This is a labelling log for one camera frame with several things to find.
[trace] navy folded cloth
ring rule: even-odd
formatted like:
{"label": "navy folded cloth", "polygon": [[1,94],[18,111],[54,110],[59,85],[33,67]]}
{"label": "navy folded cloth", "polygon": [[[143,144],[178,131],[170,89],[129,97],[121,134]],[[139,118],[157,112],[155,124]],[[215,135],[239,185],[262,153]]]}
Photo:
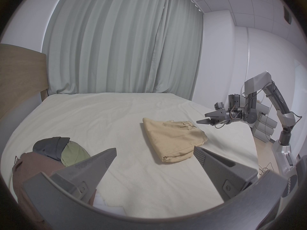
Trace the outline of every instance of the navy folded cloth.
{"label": "navy folded cloth", "polygon": [[61,161],[62,151],[66,147],[69,140],[69,137],[52,137],[39,140],[34,144],[33,151]]}

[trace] black oval logo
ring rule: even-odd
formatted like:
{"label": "black oval logo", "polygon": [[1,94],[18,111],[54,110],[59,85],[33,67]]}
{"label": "black oval logo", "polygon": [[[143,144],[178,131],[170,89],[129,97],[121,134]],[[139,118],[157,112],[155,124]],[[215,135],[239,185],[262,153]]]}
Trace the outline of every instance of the black oval logo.
{"label": "black oval logo", "polygon": [[293,190],[295,184],[297,182],[297,175],[293,175],[288,179],[288,184],[284,190],[284,192],[282,193],[282,197],[287,197],[291,191]]}

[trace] brown jacket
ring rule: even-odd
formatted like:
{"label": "brown jacket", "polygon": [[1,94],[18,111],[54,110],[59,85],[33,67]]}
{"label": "brown jacket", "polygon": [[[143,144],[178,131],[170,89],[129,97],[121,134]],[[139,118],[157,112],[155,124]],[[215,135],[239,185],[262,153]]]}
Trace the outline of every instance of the brown jacket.
{"label": "brown jacket", "polygon": [[[13,189],[17,196],[18,204],[35,223],[38,229],[51,228],[31,203],[28,195],[22,187],[22,184],[24,181],[33,177],[39,172],[44,172],[47,176],[51,176],[54,171],[63,168],[65,168],[65,166],[61,162],[44,155],[40,155],[36,152],[23,153],[20,159],[13,166]],[[95,193],[96,191],[89,200],[90,205],[93,205]]]}

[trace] bed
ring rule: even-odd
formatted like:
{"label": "bed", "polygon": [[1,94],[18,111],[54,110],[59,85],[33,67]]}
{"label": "bed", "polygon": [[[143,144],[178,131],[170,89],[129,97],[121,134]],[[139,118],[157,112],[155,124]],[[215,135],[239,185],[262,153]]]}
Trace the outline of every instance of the bed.
{"label": "bed", "polygon": [[236,122],[216,129],[196,124],[210,111],[173,94],[54,94],[13,132],[2,154],[1,174],[13,194],[15,156],[32,151],[38,140],[70,137],[91,156],[116,147],[117,157],[97,191],[109,206],[123,207],[127,216],[169,218],[204,211],[223,200],[197,159],[163,163],[142,119],[190,120],[208,136],[201,147],[258,170],[249,126]]}

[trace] gray-green curtain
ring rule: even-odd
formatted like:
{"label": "gray-green curtain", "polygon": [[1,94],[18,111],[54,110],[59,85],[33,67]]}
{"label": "gray-green curtain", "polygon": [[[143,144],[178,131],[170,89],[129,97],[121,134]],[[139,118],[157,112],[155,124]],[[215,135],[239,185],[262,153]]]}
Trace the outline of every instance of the gray-green curtain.
{"label": "gray-green curtain", "polygon": [[49,94],[193,92],[202,13],[191,0],[60,0],[47,27]]}

